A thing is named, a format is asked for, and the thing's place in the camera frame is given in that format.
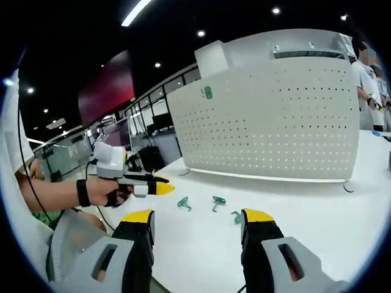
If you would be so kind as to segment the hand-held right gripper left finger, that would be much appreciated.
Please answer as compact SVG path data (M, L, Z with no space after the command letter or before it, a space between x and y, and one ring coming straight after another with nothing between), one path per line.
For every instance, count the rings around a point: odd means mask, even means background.
M149 292L155 213L122 218L112 235L67 210L51 239L48 279L54 292Z

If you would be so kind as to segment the person's left hand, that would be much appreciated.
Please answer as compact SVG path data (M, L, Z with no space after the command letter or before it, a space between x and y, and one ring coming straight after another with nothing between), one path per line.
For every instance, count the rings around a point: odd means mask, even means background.
M132 185L119 185L116 180L91 176L86 181L91 205L114 207L123 204L133 193Z

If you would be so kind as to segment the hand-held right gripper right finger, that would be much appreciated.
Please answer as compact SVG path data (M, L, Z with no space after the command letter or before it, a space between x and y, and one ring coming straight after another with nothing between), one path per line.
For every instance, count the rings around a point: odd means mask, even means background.
M262 211L241 210L241 264L247 292L346 292L321 260L293 237L285 237L274 218Z

